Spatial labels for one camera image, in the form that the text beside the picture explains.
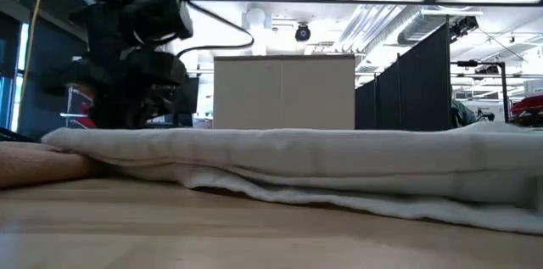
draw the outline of yellow cable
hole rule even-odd
[[[26,89],[26,79],[28,77],[28,72],[30,71],[30,67],[31,67],[32,43],[34,42],[34,27],[36,27],[37,13],[40,11],[41,1],[42,0],[36,0],[36,5],[34,6],[34,13],[32,14],[31,31],[28,37],[28,50],[26,52],[25,74],[23,75],[23,85],[21,86],[21,90],[20,90],[20,101],[19,101],[20,111],[23,107],[23,99],[25,98],[25,89]]]

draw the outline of desk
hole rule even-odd
[[[2,268],[541,268],[543,238],[175,184],[84,180],[0,192]]]

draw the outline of white cabinet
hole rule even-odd
[[[213,127],[354,129],[355,56],[215,59]]]

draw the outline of white cloth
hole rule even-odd
[[[503,124],[431,133],[59,129],[43,142],[187,188],[543,234],[543,135]]]

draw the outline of dome camera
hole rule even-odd
[[[298,25],[298,30],[296,30],[296,35],[294,36],[297,42],[306,42],[311,37],[311,31],[307,24]]]

